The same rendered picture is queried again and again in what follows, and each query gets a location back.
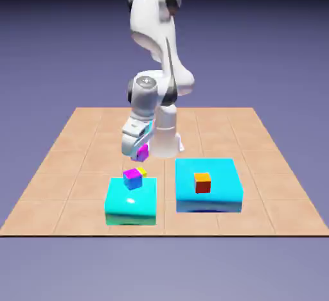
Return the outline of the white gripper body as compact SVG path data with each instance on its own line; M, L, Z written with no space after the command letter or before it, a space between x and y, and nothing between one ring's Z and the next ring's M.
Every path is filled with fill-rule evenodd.
M154 134L153 121L127 120L122 128L121 152L132 159Z

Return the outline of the small magenta cube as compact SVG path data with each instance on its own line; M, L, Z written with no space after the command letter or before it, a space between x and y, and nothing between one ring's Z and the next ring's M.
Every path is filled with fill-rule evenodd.
M131 159L137 162L144 162L148 158L148 155L148 144L144 144L138 149L136 156Z

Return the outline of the small blue cube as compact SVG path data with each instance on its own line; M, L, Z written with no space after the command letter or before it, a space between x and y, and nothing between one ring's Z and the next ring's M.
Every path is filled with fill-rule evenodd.
M123 172L123 181L129 190L137 189L142 186L143 175L137 168L129 169Z

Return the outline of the small red cube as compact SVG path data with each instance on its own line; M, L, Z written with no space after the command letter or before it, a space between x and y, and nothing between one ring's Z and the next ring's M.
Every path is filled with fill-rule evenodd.
M194 186L196 194L207 194L211 192L211 177L208 172L194 173Z

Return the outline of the large cyan box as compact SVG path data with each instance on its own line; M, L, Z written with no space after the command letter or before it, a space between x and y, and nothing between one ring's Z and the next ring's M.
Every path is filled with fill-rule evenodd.
M108 226L155 225L157 178L144 178L142 186L132 190L127 188L123 178L111 178L104 210Z

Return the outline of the large blue box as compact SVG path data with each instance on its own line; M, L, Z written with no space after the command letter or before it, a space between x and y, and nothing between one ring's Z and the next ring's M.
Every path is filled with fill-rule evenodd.
M240 212L243 195L232 159L175 160L177 212Z

